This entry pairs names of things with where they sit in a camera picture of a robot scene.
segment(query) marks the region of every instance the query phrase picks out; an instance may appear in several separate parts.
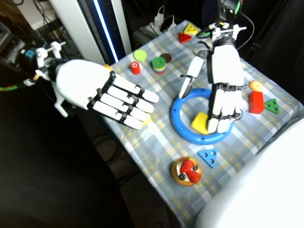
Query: dark floor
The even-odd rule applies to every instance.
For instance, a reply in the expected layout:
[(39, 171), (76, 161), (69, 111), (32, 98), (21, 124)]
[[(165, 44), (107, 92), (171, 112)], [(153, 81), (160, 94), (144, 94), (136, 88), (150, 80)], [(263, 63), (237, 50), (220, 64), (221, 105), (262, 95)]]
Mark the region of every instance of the dark floor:
[[(80, 110), (78, 116), (89, 137), (105, 132), (105, 129), (98, 126), (87, 112)], [(102, 138), (101, 136), (94, 140), (93, 144)], [(113, 140), (96, 145), (97, 151), (105, 161), (112, 156), (114, 147)], [(138, 168), (122, 149), (118, 159), (110, 165), (110, 169), (116, 179), (119, 179)], [(136, 228), (170, 228), (166, 205), (143, 174), (135, 175), (120, 190)]]

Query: robotic hand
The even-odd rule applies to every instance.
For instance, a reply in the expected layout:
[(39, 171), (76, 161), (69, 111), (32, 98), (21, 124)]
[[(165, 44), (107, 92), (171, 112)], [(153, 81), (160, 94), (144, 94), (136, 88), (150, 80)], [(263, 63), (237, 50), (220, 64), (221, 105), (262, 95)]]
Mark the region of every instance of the robotic hand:
[[(134, 129), (141, 129), (154, 111), (157, 94), (142, 89), (114, 71), (90, 61), (61, 58), (61, 45), (36, 50), (38, 70), (36, 74), (50, 80), (57, 97), (55, 108), (64, 116), (68, 114), (61, 106), (64, 100), (86, 110), (95, 110)], [(54, 58), (47, 58), (52, 50)]]
[[(210, 133), (215, 131), (223, 133), (230, 124), (242, 116), (242, 92), (244, 76), (235, 42), (239, 31), (246, 27), (229, 25), (227, 23), (212, 24), (213, 53), (211, 58), (212, 95), (209, 101), (209, 119), (207, 129)], [(179, 98), (185, 98), (192, 87), (193, 80), (197, 78), (208, 51), (200, 51), (190, 63)]]

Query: red spool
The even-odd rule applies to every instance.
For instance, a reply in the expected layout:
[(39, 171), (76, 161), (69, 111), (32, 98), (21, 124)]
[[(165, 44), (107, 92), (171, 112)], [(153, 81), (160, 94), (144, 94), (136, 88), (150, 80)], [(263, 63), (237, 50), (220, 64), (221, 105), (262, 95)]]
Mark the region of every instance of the red spool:
[(141, 69), (139, 68), (139, 63), (138, 62), (132, 62), (130, 64), (130, 69), (133, 74), (137, 75), (141, 72)]

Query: red triangle block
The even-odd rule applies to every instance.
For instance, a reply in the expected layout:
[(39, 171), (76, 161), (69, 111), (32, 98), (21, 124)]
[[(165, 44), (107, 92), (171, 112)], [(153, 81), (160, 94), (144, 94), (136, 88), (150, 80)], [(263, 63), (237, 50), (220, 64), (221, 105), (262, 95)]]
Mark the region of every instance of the red triangle block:
[(187, 41), (191, 40), (192, 39), (192, 36), (189, 36), (187, 34), (184, 34), (184, 33), (179, 33), (179, 37), (180, 37), (180, 43), (186, 43)]

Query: blueberry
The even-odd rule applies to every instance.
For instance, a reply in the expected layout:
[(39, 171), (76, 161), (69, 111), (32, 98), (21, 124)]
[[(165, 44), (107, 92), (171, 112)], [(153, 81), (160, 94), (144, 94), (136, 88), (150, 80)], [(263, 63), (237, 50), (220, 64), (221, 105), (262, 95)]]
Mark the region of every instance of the blueberry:
[(186, 175), (183, 174), (183, 173), (181, 173), (181, 174), (180, 174), (180, 179), (183, 181), (184, 179), (186, 179)]

